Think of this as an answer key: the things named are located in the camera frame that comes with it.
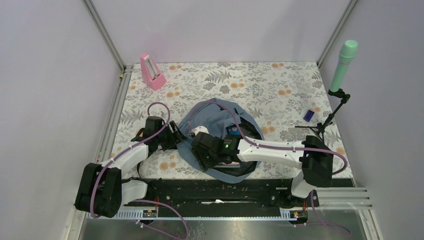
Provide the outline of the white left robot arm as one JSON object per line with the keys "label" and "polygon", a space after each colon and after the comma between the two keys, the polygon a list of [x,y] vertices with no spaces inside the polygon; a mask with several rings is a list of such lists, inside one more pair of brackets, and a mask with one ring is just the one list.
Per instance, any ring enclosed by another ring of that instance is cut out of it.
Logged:
{"label": "white left robot arm", "polygon": [[155,192],[148,182],[137,177],[124,179],[134,167],[157,150],[174,150],[187,138],[174,121],[149,116],[145,126],[131,139],[131,145],[102,163],[85,166],[74,206],[92,217],[114,217],[121,206],[134,200],[148,206],[155,200]]}

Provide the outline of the purple toy brick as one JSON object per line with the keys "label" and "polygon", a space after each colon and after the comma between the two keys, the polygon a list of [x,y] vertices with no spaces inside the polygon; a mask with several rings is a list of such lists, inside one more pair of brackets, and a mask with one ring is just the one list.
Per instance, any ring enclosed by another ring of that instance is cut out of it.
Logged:
{"label": "purple toy brick", "polygon": [[303,120],[306,122],[310,122],[314,115],[315,115],[315,112],[309,109],[304,115]]}

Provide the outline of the blue round package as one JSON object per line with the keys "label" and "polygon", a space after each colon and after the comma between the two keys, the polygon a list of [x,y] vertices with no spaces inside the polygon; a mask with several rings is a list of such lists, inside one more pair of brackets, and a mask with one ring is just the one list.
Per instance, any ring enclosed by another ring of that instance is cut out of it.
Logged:
{"label": "blue round package", "polygon": [[238,145],[241,139],[240,131],[234,124],[226,127],[225,137],[217,140],[217,144],[214,146],[214,169],[240,168],[242,166],[242,162],[237,156],[240,152]]}

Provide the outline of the blue student backpack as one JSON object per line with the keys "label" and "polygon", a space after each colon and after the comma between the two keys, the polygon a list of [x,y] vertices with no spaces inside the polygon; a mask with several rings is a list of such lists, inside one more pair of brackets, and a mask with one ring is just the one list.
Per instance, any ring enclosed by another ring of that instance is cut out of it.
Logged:
{"label": "blue student backpack", "polygon": [[[217,98],[209,99],[207,103],[192,108],[177,127],[187,137],[191,129],[204,126],[210,135],[223,139],[228,134],[227,127],[234,127],[235,123],[239,123],[245,136],[264,139],[264,134],[255,119],[240,105]],[[259,164],[259,161],[244,162],[240,167],[211,168],[205,173],[219,181],[236,184],[245,180]]]}

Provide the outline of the pink metronome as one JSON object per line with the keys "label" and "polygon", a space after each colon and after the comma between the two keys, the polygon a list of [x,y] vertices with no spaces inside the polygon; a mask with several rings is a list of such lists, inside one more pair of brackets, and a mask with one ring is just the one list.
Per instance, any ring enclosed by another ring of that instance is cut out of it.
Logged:
{"label": "pink metronome", "polygon": [[140,57],[140,67],[143,82],[153,91],[159,90],[167,82],[164,74],[149,54],[144,53]]}

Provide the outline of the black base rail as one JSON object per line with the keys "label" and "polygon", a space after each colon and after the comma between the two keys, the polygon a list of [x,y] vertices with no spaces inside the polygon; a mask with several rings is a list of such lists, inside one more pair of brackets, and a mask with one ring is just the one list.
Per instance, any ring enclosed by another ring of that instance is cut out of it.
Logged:
{"label": "black base rail", "polygon": [[219,180],[159,179],[148,182],[146,200],[125,203],[116,217],[146,220],[182,215],[187,220],[302,219],[318,207],[316,192],[307,198],[289,195],[289,179]]}

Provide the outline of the floral tablecloth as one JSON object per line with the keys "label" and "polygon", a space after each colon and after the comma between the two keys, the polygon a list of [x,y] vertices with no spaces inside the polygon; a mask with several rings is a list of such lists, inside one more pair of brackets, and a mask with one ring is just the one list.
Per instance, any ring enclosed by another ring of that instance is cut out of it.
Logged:
{"label": "floral tablecloth", "polygon": [[[130,145],[148,115],[180,121],[198,102],[212,98],[240,105],[267,141],[300,141],[309,126],[332,112],[330,96],[315,62],[159,63],[165,85],[153,91],[143,82],[140,64],[126,81],[123,108],[107,159]],[[303,120],[315,112],[310,122]]]}

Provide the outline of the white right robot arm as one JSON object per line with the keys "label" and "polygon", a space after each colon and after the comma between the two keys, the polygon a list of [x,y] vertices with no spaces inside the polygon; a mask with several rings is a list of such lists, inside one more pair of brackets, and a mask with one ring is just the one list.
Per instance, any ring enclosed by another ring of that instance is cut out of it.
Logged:
{"label": "white right robot arm", "polygon": [[332,186],[333,155],[325,144],[313,135],[304,141],[275,142],[228,134],[225,138],[199,132],[191,151],[205,172],[219,163],[267,162],[299,169],[287,191],[287,201],[301,205],[316,188]]}

